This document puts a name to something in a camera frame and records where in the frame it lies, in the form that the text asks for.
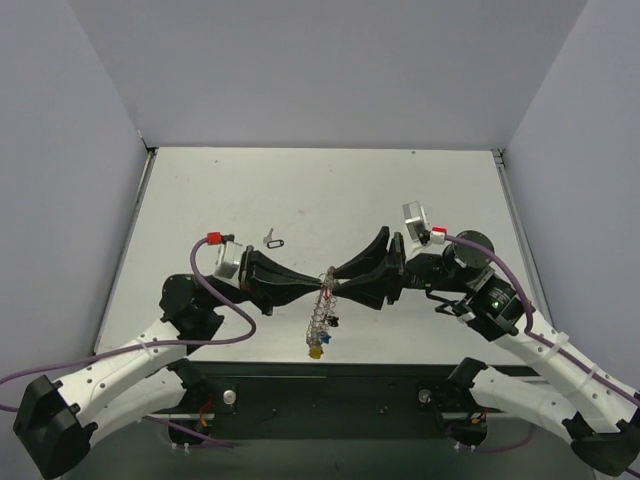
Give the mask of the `key with black tag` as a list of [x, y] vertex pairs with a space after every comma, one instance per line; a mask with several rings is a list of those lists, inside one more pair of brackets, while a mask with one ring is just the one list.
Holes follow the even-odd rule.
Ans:
[[263, 238], [263, 244], [268, 249], [278, 249], [282, 248], [285, 245], [285, 242], [282, 239], [275, 238], [274, 229], [270, 228], [267, 235]]

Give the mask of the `yellow key tag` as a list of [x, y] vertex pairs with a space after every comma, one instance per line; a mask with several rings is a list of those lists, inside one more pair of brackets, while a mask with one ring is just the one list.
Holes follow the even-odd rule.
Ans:
[[324, 351], [321, 346], [312, 346], [309, 348], [309, 357], [315, 360], [319, 360], [322, 358]]

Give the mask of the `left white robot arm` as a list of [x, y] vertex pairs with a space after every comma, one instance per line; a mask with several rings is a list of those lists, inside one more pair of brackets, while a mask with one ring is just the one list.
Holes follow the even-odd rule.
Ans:
[[196, 265], [191, 273], [169, 276], [159, 302], [162, 316], [125, 345], [81, 361], [56, 380], [36, 371], [17, 409], [13, 431], [45, 479], [76, 467], [100, 440], [158, 411], [193, 411], [216, 398], [214, 386], [189, 357], [218, 346], [228, 307], [245, 319], [248, 333], [227, 339], [233, 345], [252, 337], [255, 320], [240, 305], [250, 302], [264, 315], [321, 288], [316, 277], [279, 265], [262, 252], [228, 242], [210, 276]]

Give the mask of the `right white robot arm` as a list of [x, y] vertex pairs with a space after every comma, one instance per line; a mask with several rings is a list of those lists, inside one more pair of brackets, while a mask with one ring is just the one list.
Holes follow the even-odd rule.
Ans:
[[405, 289], [421, 290], [485, 340], [523, 361], [548, 384], [538, 389], [464, 359], [453, 380], [482, 407], [509, 412], [566, 441], [592, 469], [617, 477], [639, 457], [639, 392], [601, 369], [536, 310], [484, 234], [442, 227], [412, 236], [383, 227], [356, 257], [337, 267], [333, 293], [379, 310]]

